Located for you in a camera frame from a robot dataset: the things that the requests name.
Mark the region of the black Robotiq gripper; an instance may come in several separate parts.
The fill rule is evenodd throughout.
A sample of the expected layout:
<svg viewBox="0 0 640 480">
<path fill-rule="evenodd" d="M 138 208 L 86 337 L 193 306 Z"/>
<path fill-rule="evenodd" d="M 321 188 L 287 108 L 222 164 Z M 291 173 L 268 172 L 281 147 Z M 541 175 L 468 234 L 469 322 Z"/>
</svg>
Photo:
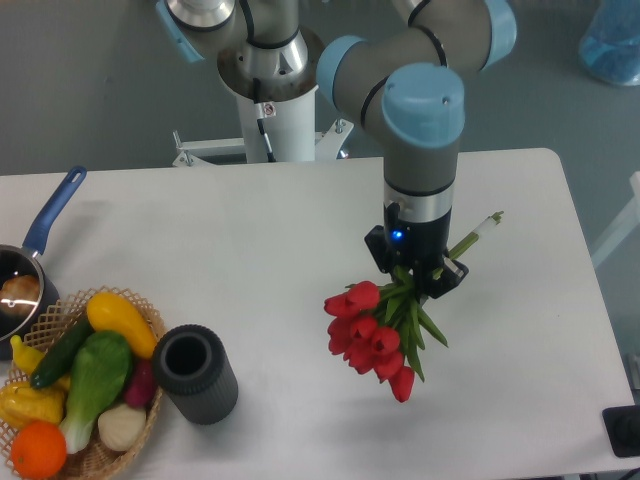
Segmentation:
<svg viewBox="0 0 640 480">
<path fill-rule="evenodd" d="M 378 269 L 395 281 L 410 273 L 415 297 L 437 299 L 457 288 L 469 269 L 453 258 L 446 242 L 450 213 L 429 222 L 410 222 L 401 217 L 397 202 L 384 208 L 382 225 L 364 237 Z"/>
</svg>

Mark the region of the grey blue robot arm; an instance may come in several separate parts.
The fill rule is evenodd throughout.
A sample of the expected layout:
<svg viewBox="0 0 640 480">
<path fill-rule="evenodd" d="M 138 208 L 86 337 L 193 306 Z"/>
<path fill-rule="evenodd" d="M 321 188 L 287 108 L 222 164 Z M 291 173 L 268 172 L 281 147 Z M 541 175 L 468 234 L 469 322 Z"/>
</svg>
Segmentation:
<svg viewBox="0 0 640 480">
<path fill-rule="evenodd" d="M 417 299 L 456 288 L 467 268 L 448 249 L 462 75 L 508 55 L 514 14 L 504 1 L 398 1 L 406 28 L 372 43 L 323 43 L 295 1 L 160 1 L 157 14 L 190 62 L 213 60 L 235 96 L 251 163 L 311 161 L 316 93 L 383 151 L 384 222 L 365 238 L 380 271 L 413 276 Z"/>
</svg>

